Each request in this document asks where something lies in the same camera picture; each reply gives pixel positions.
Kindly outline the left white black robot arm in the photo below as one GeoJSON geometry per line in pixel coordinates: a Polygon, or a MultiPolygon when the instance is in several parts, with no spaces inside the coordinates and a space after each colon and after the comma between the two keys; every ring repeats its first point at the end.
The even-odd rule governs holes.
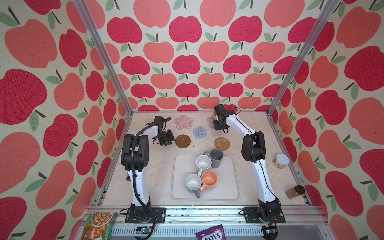
{"type": "Polygon", "coordinates": [[[137,134],[124,136],[121,164],[128,172],[133,192],[127,223],[157,223],[156,210],[152,209],[147,190],[145,168],[149,164],[151,140],[158,140],[161,146],[171,145],[175,141],[172,131],[166,130],[167,122],[171,119],[155,116],[154,121],[146,124],[137,134]]]}

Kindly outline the brown round wooden coaster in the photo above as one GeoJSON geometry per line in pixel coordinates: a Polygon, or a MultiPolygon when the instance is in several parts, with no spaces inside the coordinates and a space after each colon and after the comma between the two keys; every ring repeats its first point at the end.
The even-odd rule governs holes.
{"type": "Polygon", "coordinates": [[[177,147],[184,149],[191,144],[191,138],[188,135],[179,135],[176,137],[175,143],[177,147]]]}

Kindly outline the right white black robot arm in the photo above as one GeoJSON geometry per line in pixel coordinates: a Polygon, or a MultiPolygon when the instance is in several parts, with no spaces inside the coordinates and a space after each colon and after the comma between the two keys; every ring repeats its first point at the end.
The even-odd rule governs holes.
{"type": "Polygon", "coordinates": [[[281,202],[271,186],[266,165],[266,145],[264,134],[246,125],[237,114],[213,113],[215,130],[232,128],[243,139],[241,153],[245,161],[249,162],[258,186],[258,215],[263,223],[271,223],[281,213],[281,202]]]}

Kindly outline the white mug purple handle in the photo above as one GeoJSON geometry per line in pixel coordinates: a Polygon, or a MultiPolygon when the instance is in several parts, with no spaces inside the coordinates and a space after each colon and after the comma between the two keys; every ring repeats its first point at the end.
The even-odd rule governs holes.
{"type": "Polygon", "coordinates": [[[189,192],[195,194],[200,199],[200,187],[202,186],[202,179],[198,174],[189,174],[185,180],[186,187],[189,192]]]}

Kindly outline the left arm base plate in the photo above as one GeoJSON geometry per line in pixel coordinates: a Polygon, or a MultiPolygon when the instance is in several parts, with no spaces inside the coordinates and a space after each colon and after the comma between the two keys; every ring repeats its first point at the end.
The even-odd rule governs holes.
{"type": "Polygon", "coordinates": [[[125,223],[127,224],[163,224],[166,217],[166,208],[151,208],[147,211],[142,206],[132,205],[127,213],[125,223]]]}

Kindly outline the grey round woven coaster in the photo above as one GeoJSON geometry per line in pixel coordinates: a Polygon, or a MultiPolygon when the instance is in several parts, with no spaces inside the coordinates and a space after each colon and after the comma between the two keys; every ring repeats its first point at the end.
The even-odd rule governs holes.
{"type": "Polygon", "coordinates": [[[193,130],[193,135],[195,138],[197,139],[203,139],[207,136],[208,134],[208,131],[206,130],[206,128],[204,127],[196,127],[194,130],[193,130]]]}

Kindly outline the pink flower coaster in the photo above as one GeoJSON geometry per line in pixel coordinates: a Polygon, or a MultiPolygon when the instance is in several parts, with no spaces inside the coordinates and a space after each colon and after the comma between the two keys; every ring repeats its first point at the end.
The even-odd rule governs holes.
{"type": "Polygon", "coordinates": [[[194,119],[189,118],[186,115],[181,115],[180,117],[178,117],[174,120],[174,123],[176,124],[176,128],[178,130],[191,129],[193,122],[194,122],[194,119]]]}
{"type": "Polygon", "coordinates": [[[208,117],[207,118],[207,122],[209,123],[209,127],[211,128],[211,129],[214,129],[215,127],[214,127],[214,120],[212,119],[212,117],[208,117]]]}

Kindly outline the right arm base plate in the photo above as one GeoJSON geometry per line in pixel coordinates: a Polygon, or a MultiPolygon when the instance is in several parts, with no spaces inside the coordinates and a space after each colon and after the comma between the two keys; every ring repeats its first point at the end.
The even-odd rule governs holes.
{"type": "Polygon", "coordinates": [[[244,216],[247,224],[284,224],[285,216],[281,210],[270,211],[265,208],[243,208],[240,215],[244,216]]]}

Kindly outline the tan round rattan coaster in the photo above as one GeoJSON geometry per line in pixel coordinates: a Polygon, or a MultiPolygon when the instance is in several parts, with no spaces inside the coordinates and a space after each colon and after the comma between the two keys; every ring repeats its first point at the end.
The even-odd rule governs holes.
{"type": "Polygon", "coordinates": [[[215,147],[221,151],[226,151],[230,148],[230,141],[224,137],[219,137],[215,139],[215,147]]]}

